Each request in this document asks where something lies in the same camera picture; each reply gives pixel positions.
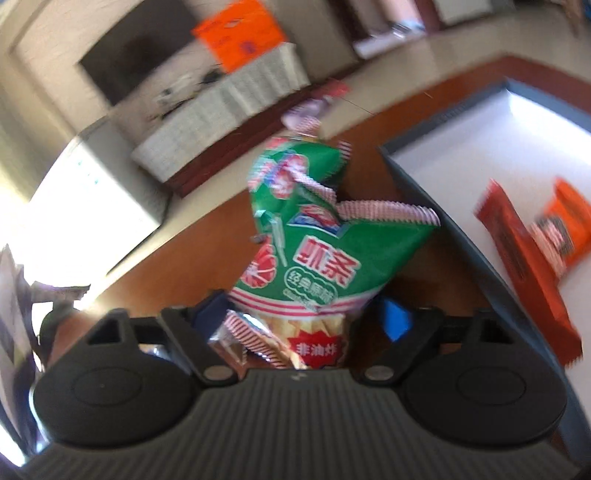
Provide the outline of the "orange gift box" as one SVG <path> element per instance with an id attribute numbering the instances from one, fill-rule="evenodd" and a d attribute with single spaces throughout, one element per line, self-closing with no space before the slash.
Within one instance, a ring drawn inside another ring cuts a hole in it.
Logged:
<path id="1" fill-rule="evenodd" d="M 287 35 L 260 1 L 236 1 L 191 31 L 232 73 L 287 42 Z"/>

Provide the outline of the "long orange wafer bar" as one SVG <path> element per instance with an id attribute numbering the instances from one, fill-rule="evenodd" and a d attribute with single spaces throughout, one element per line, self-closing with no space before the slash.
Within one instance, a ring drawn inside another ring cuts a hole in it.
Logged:
<path id="1" fill-rule="evenodd" d="M 517 297 L 550 345 L 569 367 L 583 356 L 554 272 L 501 185 L 492 181 L 475 211 L 491 236 Z"/>

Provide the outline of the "red floor mat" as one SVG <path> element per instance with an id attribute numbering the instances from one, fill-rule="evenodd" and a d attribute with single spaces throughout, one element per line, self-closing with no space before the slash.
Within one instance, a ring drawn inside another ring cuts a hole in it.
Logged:
<path id="1" fill-rule="evenodd" d="M 322 85 L 322 87 L 312 92 L 311 98 L 332 103 L 348 93 L 349 86 L 345 82 L 342 82 L 342 80 L 331 79 L 329 82 Z"/>

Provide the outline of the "white chest freezer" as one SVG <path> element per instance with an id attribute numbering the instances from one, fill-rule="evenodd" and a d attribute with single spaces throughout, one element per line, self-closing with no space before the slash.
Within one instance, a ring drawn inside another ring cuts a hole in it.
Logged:
<path id="1" fill-rule="evenodd" d="M 1 243 L 28 282 L 91 285 L 160 227 L 169 195 L 132 151 L 103 118 L 68 143 L 28 202 L 1 199 Z"/>

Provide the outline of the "blue grey cardboard box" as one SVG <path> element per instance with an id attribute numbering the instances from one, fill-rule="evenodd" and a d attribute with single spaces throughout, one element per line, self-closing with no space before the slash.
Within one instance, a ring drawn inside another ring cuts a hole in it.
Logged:
<path id="1" fill-rule="evenodd" d="M 559 426 L 570 457 L 590 463 L 590 262 L 555 272 L 534 239 L 560 253 L 578 222 L 555 212 L 561 182 L 590 193 L 590 116 L 524 81 L 507 78 L 391 138 L 382 156 L 413 203 L 439 216 L 493 310 L 565 382 Z"/>

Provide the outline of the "black wall television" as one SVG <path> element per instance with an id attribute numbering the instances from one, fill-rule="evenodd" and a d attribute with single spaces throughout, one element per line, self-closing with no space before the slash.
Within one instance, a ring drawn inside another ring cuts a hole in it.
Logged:
<path id="1" fill-rule="evenodd" d="M 79 61 L 107 102 L 115 106 L 193 40 L 197 17 L 183 1 L 139 3 Z"/>

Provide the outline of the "large green chips bag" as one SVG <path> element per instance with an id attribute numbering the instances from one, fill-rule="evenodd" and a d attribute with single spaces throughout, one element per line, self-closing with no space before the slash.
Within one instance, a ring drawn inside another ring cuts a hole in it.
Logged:
<path id="1" fill-rule="evenodd" d="M 238 368 L 338 367 L 349 326 L 440 227 L 428 207 L 339 200 L 346 142 L 267 143 L 247 177 L 259 250 L 229 292 L 214 340 Z"/>

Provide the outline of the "small green chips bag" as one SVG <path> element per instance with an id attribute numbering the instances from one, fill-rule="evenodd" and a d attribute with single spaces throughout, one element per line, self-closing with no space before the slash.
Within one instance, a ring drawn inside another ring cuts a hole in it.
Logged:
<path id="1" fill-rule="evenodd" d="M 322 117 L 331 106 L 332 102 L 328 97 L 311 98 L 283 113 L 280 121 L 291 133 L 318 138 L 322 128 Z"/>

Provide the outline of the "TV cabinet with lace cloth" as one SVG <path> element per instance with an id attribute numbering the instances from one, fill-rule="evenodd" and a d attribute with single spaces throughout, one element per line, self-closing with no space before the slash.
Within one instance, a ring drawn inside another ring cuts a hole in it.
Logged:
<path id="1" fill-rule="evenodd" d="M 168 115 L 131 157 L 184 196 L 280 128 L 280 109 L 308 86 L 297 47 L 280 44 Z"/>

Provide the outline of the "small orange snack pack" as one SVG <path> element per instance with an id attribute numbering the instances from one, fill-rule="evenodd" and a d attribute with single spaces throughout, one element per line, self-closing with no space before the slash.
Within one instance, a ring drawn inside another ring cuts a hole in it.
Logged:
<path id="1" fill-rule="evenodd" d="M 553 192 L 529 230 L 560 280 L 590 253 L 590 202 L 560 177 L 554 182 Z"/>

